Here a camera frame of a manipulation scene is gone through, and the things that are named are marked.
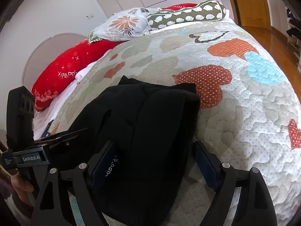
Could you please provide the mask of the person left hand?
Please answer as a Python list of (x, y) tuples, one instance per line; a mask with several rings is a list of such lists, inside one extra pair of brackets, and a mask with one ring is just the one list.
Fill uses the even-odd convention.
[(28, 193), (32, 193), (34, 191), (32, 184), (27, 180), (24, 180), (19, 173), (11, 176), (11, 184), (20, 200), (32, 207), (33, 205), (28, 196)]

